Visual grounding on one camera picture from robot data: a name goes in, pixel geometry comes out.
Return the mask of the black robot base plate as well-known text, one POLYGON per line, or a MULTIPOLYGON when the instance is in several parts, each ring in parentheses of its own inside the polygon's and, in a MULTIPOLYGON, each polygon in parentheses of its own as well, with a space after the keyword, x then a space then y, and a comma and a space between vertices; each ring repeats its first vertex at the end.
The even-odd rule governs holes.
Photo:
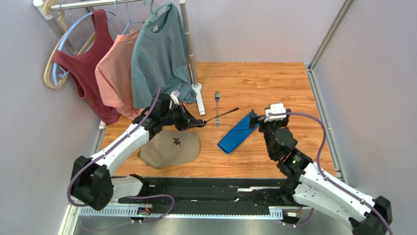
POLYGON ((301 207, 282 191, 283 178, 145 177, 140 196, 167 194, 180 201, 250 201, 262 206, 301 207))

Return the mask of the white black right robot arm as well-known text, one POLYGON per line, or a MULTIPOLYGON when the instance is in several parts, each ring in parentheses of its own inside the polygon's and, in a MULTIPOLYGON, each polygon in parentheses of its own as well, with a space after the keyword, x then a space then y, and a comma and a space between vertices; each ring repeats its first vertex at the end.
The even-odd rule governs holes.
POLYGON ((250 112, 250 128, 263 133, 267 153, 287 177, 280 188, 282 198, 311 207, 349 228, 354 235, 393 234, 391 202, 362 193, 324 171, 319 163, 296 148, 297 140, 287 127, 292 112, 250 112))

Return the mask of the black spoon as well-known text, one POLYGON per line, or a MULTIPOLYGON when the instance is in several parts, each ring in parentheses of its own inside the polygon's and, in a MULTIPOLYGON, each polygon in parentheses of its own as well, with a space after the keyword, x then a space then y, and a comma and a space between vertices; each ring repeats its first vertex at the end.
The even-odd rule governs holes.
POLYGON ((212 118, 209 118, 209 119, 207 119, 207 120, 201 120, 201 122, 203 123, 203 124, 206 124, 207 122, 209 122, 209 121, 211 121, 211 120, 218 120, 221 116, 224 116, 224 115, 227 115, 227 114, 230 114, 230 113, 232 113, 232 112, 235 112, 235 111, 237 111, 237 110, 239 110, 239 107, 236 107, 236 108, 234 108, 234 109, 232 109, 232 110, 229 110, 229 111, 227 111, 227 112, 225 112, 225 113, 222 113, 222 114, 218 114, 217 116, 215 116, 215 117, 212 117, 212 118))

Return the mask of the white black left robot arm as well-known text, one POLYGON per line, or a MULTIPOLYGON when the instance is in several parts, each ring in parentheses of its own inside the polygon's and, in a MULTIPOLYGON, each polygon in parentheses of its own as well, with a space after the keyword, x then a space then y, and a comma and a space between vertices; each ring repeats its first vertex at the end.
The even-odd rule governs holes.
POLYGON ((90 157, 80 156, 73 165, 67 198, 80 201, 96 211, 111 201, 138 196, 144 180, 131 174, 114 177, 116 169, 137 149, 140 158, 153 168, 183 165, 195 160, 200 141, 192 128, 205 127, 177 99, 176 93, 158 94, 151 106, 136 117, 128 129, 103 150, 90 157))

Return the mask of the blue cloth napkin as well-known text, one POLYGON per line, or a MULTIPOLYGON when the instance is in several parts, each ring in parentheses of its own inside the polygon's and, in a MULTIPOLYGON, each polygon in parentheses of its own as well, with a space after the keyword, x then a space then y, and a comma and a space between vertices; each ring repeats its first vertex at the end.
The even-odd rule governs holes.
POLYGON ((218 143, 226 154, 231 154, 258 127, 250 128, 251 113, 248 112, 218 143))

